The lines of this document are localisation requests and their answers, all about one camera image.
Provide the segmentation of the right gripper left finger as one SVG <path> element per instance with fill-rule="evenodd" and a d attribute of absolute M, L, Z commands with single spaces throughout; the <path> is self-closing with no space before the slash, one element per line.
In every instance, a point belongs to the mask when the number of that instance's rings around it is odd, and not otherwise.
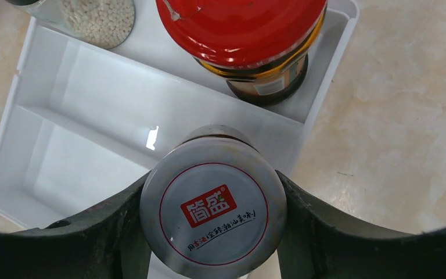
<path fill-rule="evenodd" d="M 145 177 L 45 228 L 0 232 L 0 278 L 146 278 L 139 219 Z"/>

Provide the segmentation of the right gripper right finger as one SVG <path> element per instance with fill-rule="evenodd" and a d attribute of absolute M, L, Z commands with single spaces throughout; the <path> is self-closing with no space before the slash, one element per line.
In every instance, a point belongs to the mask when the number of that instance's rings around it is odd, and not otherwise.
<path fill-rule="evenodd" d="M 287 197 L 282 278 L 446 278 L 446 228 L 408 234 L 377 226 L 279 178 Z"/>

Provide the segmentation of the white lid sauce jar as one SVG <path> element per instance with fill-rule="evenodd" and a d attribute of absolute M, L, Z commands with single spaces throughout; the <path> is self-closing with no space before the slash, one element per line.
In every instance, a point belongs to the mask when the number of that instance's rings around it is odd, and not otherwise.
<path fill-rule="evenodd" d="M 284 187 L 238 130 L 191 132 L 150 171 L 139 216 L 152 252 L 188 278 L 239 278 L 277 249 L 286 226 Z"/>

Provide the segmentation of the white divided plastic tray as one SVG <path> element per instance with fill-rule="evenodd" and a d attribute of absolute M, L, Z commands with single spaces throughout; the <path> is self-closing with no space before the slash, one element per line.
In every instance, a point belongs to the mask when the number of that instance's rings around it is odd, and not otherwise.
<path fill-rule="evenodd" d="M 240 131 L 291 174 L 359 19 L 355 1 L 329 1 L 303 83 L 261 108 L 177 46 L 154 1 L 137 1 L 136 11 L 113 51 L 31 19 L 0 124 L 0 215 L 23 230 L 121 192 L 206 125 Z M 177 274 L 151 253 L 146 278 Z"/>

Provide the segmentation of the red lid sauce jar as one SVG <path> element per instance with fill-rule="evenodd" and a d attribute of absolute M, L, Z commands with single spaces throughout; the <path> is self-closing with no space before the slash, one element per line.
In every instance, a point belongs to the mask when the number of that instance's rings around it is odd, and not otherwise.
<path fill-rule="evenodd" d="M 327 0 L 157 1 L 169 36 L 239 99 L 270 106 L 291 97 L 308 70 L 308 52 Z"/>

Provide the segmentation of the black cap sesame jar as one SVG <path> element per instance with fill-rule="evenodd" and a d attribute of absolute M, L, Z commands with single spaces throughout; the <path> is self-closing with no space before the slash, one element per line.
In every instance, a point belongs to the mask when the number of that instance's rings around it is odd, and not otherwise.
<path fill-rule="evenodd" d="M 133 0 L 7 0 L 67 35 L 103 49 L 122 44 L 135 23 Z"/>

